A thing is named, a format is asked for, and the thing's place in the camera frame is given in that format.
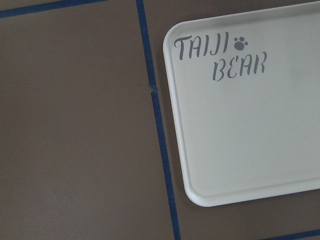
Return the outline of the white rectangular bear tray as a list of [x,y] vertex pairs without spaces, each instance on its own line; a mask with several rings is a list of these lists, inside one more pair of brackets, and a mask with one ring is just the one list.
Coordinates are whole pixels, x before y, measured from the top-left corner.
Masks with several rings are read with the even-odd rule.
[[320,187],[318,1],[181,22],[163,54],[193,203]]

